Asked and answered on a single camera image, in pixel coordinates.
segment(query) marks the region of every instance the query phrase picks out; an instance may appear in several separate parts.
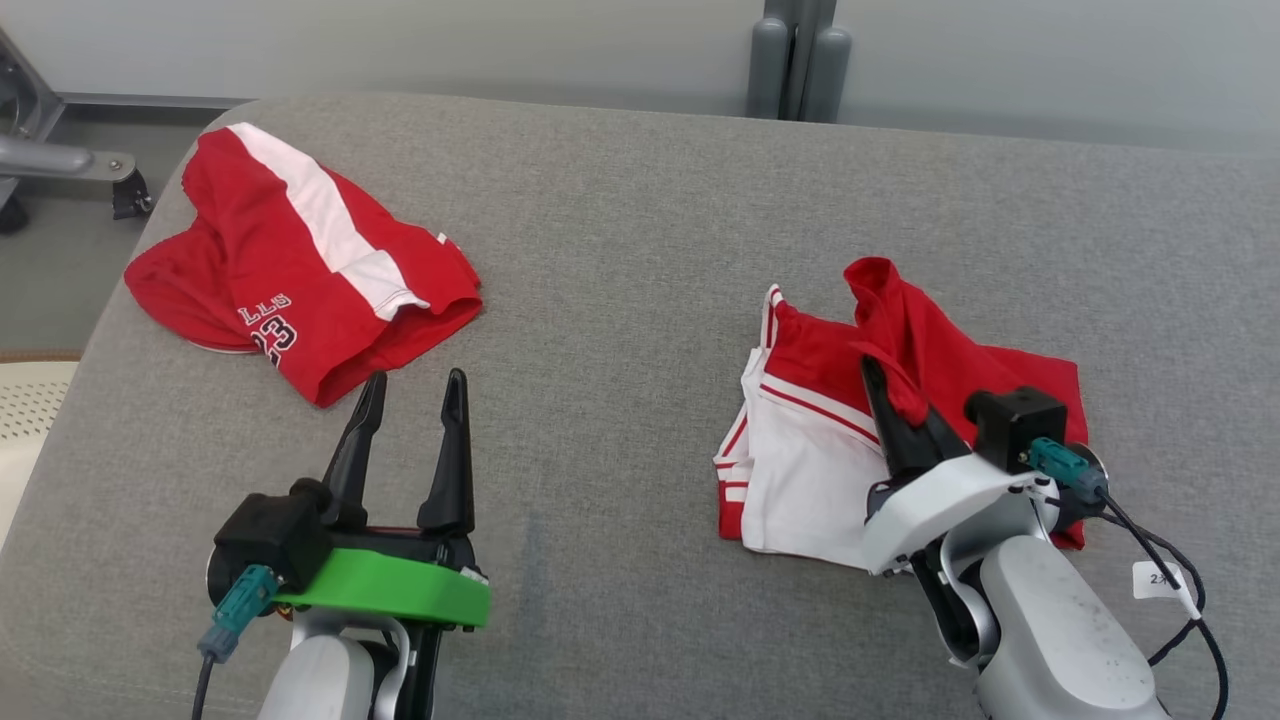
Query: gray cushion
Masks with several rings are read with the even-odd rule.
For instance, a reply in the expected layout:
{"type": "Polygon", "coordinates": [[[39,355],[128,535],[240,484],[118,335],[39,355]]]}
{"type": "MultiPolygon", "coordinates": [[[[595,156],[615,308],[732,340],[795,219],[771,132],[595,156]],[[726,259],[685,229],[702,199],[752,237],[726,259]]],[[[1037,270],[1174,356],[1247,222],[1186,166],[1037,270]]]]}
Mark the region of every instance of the gray cushion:
{"type": "MultiPolygon", "coordinates": [[[[1280,715],[1275,160],[404,95],[236,120],[448,233],[484,279],[484,313],[392,374],[366,497],[413,521],[465,368],[494,610],[445,638],[439,717],[978,715],[910,579],[716,536],[710,455],[762,293],[850,318],[840,272],[868,254],[975,340],[1080,364],[1116,496],[1204,574],[1233,716],[1280,715]]],[[[170,181],[142,246],[191,219],[170,181]]],[[[321,473],[352,401],[316,410],[118,288],[0,556],[5,716],[183,716],[214,532],[321,473]]],[[[1149,652],[1180,611],[1132,600],[1140,557],[1091,525],[1073,561],[1149,652]]],[[[256,712],[288,632],[255,623],[209,717],[256,712]]],[[[1197,638],[1157,678],[1175,714],[1208,715],[1197,638]]]]}

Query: black cable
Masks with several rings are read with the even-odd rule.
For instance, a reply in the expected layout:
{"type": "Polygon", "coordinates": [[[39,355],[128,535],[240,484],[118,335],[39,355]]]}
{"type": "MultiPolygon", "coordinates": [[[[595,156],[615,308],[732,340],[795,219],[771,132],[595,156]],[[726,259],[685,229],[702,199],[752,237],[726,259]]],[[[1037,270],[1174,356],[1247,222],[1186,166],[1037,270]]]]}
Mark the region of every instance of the black cable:
{"type": "Polygon", "coordinates": [[[1222,720],[1222,716],[1226,715],[1226,696],[1230,689],[1226,676],[1226,659],[1222,657],[1222,648],[1217,647],[1217,638],[1210,632],[1204,619],[1201,618],[1194,623],[1201,634],[1204,635],[1204,644],[1208,646],[1208,653],[1213,656],[1213,666],[1217,667],[1217,705],[1213,707],[1213,720],[1222,720]]]}
{"type": "Polygon", "coordinates": [[[200,666],[200,679],[196,680],[196,700],[191,703],[191,720],[200,720],[205,714],[205,696],[209,693],[209,676],[214,674],[214,656],[205,655],[200,666]]]}
{"type": "MultiPolygon", "coordinates": [[[[1174,574],[1169,570],[1169,565],[1165,564],[1165,559],[1161,557],[1158,552],[1156,552],[1156,548],[1151,546],[1151,541],[1147,539],[1147,536],[1152,533],[1142,532],[1142,528],[1137,523],[1134,523],[1133,519],[1129,518],[1129,515],[1124,511],[1124,509],[1120,507],[1120,505],[1115,500],[1112,500],[1106,491],[1100,489],[1098,495],[1101,496],[1102,502],[1105,502],[1106,506],[1110,507],[1111,511],[1116,514],[1116,519],[1119,519],[1120,523],[1124,524],[1125,529],[1128,529],[1133,534],[1133,537],[1137,538],[1138,544],[1140,544],[1142,548],[1147,551],[1147,555],[1149,555],[1152,561],[1156,562],[1156,568],[1160,568],[1160,571],[1165,574],[1165,579],[1169,582],[1170,587],[1172,587],[1174,589],[1179,589],[1181,585],[1178,583],[1178,579],[1174,577],[1174,574]]],[[[1199,611],[1199,609],[1201,605],[1197,605],[1197,612],[1199,611]]],[[[1213,720],[1221,720],[1221,717],[1226,714],[1226,701],[1228,701],[1228,694],[1230,692],[1229,687],[1230,682],[1226,675],[1226,659],[1222,657],[1222,650],[1217,646],[1217,638],[1215,638],[1213,633],[1208,629],[1208,624],[1204,621],[1204,618],[1197,618],[1196,620],[1192,620],[1192,625],[1199,629],[1201,635],[1204,637],[1204,644],[1208,646],[1210,655],[1213,656],[1213,667],[1217,670],[1217,705],[1213,707],[1213,720]]]]}
{"type": "MultiPolygon", "coordinates": [[[[1119,525],[1124,528],[1124,523],[1121,523],[1120,519],[1116,518],[1115,515],[1098,512],[1097,516],[1106,520],[1107,523],[1111,523],[1112,525],[1119,525]]],[[[1147,528],[1143,528],[1142,525],[1137,525],[1137,528],[1138,532],[1140,532],[1143,536],[1147,537],[1147,539],[1167,550],[1169,553],[1174,556],[1174,560],[1181,564],[1181,566],[1192,577],[1192,583],[1196,585],[1196,610],[1204,612],[1204,580],[1201,579],[1199,570],[1196,569],[1196,565],[1190,561],[1190,559],[1183,555],[1181,551],[1179,551],[1176,547],[1174,547],[1174,543],[1166,541],[1165,538],[1157,536],[1156,533],[1148,530],[1147,528]]],[[[1147,659],[1147,664],[1151,665],[1152,667],[1160,665],[1160,662],[1165,657],[1167,657],[1170,652],[1174,651],[1174,648],[1183,644],[1183,641],[1185,641],[1187,637],[1192,634],[1192,630],[1194,630],[1196,626],[1197,626],[1196,620],[1187,620],[1187,623],[1181,626],[1181,629],[1178,630],[1178,633],[1172,638],[1169,638],[1169,642],[1161,646],[1160,650],[1153,652],[1151,657],[1147,659]]]]}
{"type": "Polygon", "coordinates": [[[1111,498],[1107,491],[1100,488],[1097,493],[1098,497],[1102,498],[1102,502],[1105,502],[1106,506],[1110,507],[1111,511],[1116,514],[1116,518],[1119,518],[1120,521],[1124,523],[1125,529],[1129,530],[1129,533],[1134,537],[1134,539],[1138,541],[1138,544],[1142,546],[1142,550],[1146,551],[1147,555],[1151,557],[1151,560],[1156,562],[1156,568],[1158,568],[1160,573],[1165,575],[1165,582],[1169,583],[1169,587],[1174,588],[1175,591],[1183,589],[1183,585],[1181,583],[1178,582],[1178,578],[1174,575],[1174,571],[1170,570],[1169,565],[1165,564],[1165,559],[1161,557],[1158,552],[1156,552],[1155,547],[1151,547],[1151,541],[1148,541],[1147,536],[1142,534],[1142,532],[1138,530],[1138,524],[1129,518],[1129,514],[1125,512],[1124,509],[1120,507],[1120,505],[1117,505],[1116,501],[1111,498]]]}

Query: printed number 23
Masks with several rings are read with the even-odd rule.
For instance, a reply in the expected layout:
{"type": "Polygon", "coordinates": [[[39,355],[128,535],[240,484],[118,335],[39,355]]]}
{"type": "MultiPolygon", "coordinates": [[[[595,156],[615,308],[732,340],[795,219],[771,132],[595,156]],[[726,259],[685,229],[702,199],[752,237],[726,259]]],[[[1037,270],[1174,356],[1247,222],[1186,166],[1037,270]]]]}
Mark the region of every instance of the printed number 23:
{"type": "Polygon", "coordinates": [[[279,316],[269,318],[257,332],[252,333],[250,337],[257,345],[268,359],[271,360],[271,365],[276,368],[280,366],[280,354],[285,350],[293,347],[293,343],[298,340],[298,333],[292,325],[285,323],[279,316]]]}

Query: white label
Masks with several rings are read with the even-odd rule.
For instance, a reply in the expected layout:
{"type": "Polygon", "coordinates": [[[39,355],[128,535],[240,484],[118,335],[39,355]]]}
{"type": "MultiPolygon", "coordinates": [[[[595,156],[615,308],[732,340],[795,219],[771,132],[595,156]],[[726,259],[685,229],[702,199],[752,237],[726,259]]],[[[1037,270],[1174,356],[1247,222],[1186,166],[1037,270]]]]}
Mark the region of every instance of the white label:
{"type": "MultiPolygon", "coordinates": [[[[1183,580],[1183,569],[1174,562],[1165,562],[1165,565],[1169,566],[1169,571],[1178,579],[1178,584],[1185,588],[1187,583],[1183,580]]],[[[1165,578],[1155,562],[1143,560],[1133,564],[1133,596],[1135,598],[1178,597],[1178,591],[1174,589],[1174,585],[1169,584],[1169,579],[1165,578]]]]}
{"type": "Polygon", "coordinates": [[[463,578],[468,579],[468,580],[475,580],[475,582],[480,583],[481,585],[488,585],[489,584],[489,578],[485,578],[484,575],[481,575],[480,573],[476,573],[471,568],[463,568],[462,570],[458,570],[458,574],[462,575],[463,578]]]}

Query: floor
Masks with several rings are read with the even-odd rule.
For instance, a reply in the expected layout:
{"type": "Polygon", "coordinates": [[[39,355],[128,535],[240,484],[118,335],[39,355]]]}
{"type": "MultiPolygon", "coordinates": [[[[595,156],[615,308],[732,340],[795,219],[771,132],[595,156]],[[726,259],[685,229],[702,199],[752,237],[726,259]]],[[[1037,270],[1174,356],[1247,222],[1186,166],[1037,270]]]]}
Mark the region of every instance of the floor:
{"type": "MultiPolygon", "coordinates": [[[[133,154],[159,200],[201,128],[219,114],[72,106],[50,142],[133,154]]],[[[82,350],[146,219],[113,220],[105,183],[24,179],[17,196],[31,223],[0,236],[0,352],[82,350]]]]}

